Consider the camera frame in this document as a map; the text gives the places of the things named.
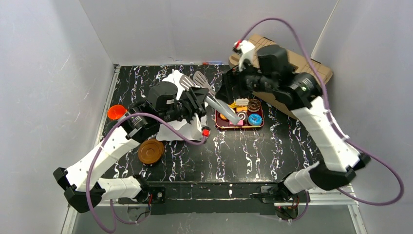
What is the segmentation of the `pink rectangular cake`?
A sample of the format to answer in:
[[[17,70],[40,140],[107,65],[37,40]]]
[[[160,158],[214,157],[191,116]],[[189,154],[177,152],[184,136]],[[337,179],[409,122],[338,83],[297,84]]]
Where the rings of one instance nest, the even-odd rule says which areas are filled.
[[[229,122],[229,127],[242,127],[244,125],[244,121],[241,119],[237,123]]]

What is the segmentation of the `brown round wooden lid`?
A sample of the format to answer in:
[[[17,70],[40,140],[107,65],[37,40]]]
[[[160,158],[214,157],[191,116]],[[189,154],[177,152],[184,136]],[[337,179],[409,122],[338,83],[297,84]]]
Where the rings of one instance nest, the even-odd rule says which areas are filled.
[[[156,139],[144,141],[138,149],[138,158],[144,164],[154,164],[161,159],[165,153],[162,142]]]

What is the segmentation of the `blue sprinkled donut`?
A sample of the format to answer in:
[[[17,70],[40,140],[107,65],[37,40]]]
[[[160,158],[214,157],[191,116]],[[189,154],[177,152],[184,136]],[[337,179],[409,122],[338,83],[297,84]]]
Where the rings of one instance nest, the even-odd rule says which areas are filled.
[[[258,114],[250,114],[248,116],[248,124],[251,126],[261,126],[263,118]]]

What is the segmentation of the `chocolate sprinkled donut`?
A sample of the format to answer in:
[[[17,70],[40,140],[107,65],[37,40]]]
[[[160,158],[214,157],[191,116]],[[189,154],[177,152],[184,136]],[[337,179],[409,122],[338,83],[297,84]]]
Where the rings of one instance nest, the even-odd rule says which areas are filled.
[[[251,113],[258,112],[262,108],[261,102],[257,99],[249,99],[247,110]]]

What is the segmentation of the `chocolate swirl roll cake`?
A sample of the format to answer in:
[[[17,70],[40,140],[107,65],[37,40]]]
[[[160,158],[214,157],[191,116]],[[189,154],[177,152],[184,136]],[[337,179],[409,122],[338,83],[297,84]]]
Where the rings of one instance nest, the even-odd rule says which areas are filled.
[[[237,112],[237,116],[240,118],[242,121],[247,121],[248,119],[248,114],[246,111],[239,111]]]

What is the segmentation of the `tan plastic toolbox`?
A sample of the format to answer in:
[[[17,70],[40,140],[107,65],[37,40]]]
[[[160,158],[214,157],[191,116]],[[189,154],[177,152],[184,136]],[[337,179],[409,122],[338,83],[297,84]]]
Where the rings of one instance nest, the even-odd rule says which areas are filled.
[[[274,41],[254,34],[252,35],[249,39],[249,42],[251,42],[255,46],[255,52],[253,56],[253,66],[256,68],[259,68],[259,61],[257,57],[257,51],[265,46],[273,45],[275,44]],[[315,76],[315,73],[311,70],[309,67],[306,59],[304,56],[299,55],[298,53],[295,53],[291,50],[286,50],[287,56],[288,56],[288,62],[289,65],[286,68],[286,71],[293,72],[293,73],[309,73],[312,76]],[[237,53],[232,53],[232,55],[229,56],[229,65],[230,67],[237,66],[240,60],[240,55]],[[319,74],[319,76],[322,78],[324,83],[327,83],[331,77],[333,76],[333,70],[321,63],[319,63],[316,60],[311,59],[312,65],[314,66],[315,70]],[[253,92],[253,95],[256,96],[257,98],[260,98],[262,101],[266,102],[267,104],[275,107],[282,113],[288,115],[289,117],[296,119],[296,117],[293,115],[291,111],[287,109],[287,107],[276,100],[273,94],[268,94],[264,92]]]

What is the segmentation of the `orange plastic cup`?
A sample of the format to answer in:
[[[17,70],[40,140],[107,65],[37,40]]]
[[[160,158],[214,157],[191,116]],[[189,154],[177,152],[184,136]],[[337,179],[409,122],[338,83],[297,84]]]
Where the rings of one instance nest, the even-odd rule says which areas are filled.
[[[126,112],[127,109],[123,105],[113,105],[107,110],[107,117],[110,120],[117,120],[120,119]]]

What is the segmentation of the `white three-tier cake stand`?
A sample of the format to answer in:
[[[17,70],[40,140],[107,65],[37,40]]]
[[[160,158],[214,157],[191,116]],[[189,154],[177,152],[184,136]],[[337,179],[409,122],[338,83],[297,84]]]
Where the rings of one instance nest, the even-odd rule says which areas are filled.
[[[185,90],[180,84],[179,79],[183,75],[179,70],[172,70],[172,73],[169,74],[166,78],[162,79],[162,81],[167,81],[174,83],[177,86],[178,92],[176,95],[176,99],[180,100],[182,92]],[[182,121],[170,121],[169,124],[180,134],[182,134],[185,138],[191,140],[190,136],[190,123],[187,123],[185,120]],[[173,141],[173,140],[182,140],[178,135],[176,135],[173,131],[167,128],[165,125],[161,124],[159,128],[159,132],[156,136],[156,140],[158,141]]]

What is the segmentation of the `white triangle cake slice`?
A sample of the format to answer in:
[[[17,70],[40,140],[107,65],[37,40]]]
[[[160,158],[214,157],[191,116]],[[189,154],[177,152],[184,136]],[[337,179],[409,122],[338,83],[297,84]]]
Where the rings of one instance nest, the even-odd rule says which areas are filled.
[[[235,100],[236,107],[248,106],[248,104],[249,104],[248,98],[239,98]]]

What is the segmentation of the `round sandwich biscuit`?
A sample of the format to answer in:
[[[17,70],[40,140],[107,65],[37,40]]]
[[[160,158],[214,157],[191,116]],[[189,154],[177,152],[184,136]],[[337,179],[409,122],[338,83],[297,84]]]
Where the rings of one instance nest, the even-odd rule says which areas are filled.
[[[221,114],[221,113],[219,113],[219,120],[220,121],[226,121],[226,122],[228,122],[228,119],[227,119],[227,117],[225,117],[223,114]]]

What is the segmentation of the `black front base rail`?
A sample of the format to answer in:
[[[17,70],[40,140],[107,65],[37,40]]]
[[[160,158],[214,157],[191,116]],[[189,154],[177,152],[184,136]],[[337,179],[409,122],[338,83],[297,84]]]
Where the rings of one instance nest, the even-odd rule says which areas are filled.
[[[270,182],[149,182],[152,213],[213,214],[259,213],[273,215],[291,201],[264,195]]]

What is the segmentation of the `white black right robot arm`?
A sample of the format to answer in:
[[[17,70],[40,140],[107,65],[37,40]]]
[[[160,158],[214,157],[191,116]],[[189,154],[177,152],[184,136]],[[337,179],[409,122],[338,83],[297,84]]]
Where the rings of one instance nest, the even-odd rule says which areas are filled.
[[[272,94],[305,126],[322,154],[322,160],[287,175],[276,192],[293,195],[315,187],[329,191],[348,185],[370,157],[349,143],[324,107],[322,89],[313,75],[297,73],[287,51],[271,44],[256,49],[244,40],[235,45],[240,54],[237,66],[228,70],[216,97],[228,104],[253,92]]]

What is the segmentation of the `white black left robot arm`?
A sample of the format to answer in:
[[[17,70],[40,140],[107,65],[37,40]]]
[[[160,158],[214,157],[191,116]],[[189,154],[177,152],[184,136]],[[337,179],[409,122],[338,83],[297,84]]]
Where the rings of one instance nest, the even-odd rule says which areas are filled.
[[[160,124],[185,120],[194,123],[206,114],[206,88],[191,87],[177,96],[174,83],[161,81],[137,102],[86,156],[69,168],[57,168],[54,178],[64,190],[68,203],[79,213],[88,212],[101,201],[133,198],[149,192],[140,175],[104,179],[102,175],[129,151],[158,133]]]

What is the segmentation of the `metal serving tongs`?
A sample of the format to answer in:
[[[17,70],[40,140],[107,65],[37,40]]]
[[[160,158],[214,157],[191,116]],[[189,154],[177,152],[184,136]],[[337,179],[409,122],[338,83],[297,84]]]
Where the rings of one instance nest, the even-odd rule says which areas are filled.
[[[241,118],[237,116],[236,113],[233,112],[233,110],[223,101],[216,99],[215,95],[216,92],[211,88],[208,79],[204,74],[202,74],[199,71],[196,71],[193,75],[193,78],[190,79],[186,75],[181,75],[179,79],[179,84],[185,89],[189,89],[191,87],[201,87],[201,88],[207,88],[208,89],[208,94],[206,96],[205,101],[216,111],[218,111],[220,114],[223,114],[229,121],[231,121],[233,124],[237,124]]]

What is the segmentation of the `yellow decorated cake slice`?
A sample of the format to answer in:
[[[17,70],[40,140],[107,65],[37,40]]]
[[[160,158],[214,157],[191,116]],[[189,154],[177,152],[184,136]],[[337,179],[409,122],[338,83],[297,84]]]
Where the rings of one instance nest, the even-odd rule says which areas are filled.
[[[236,108],[236,103],[233,102],[232,104],[229,104],[228,106],[229,106],[229,108],[234,109],[234,108]]]

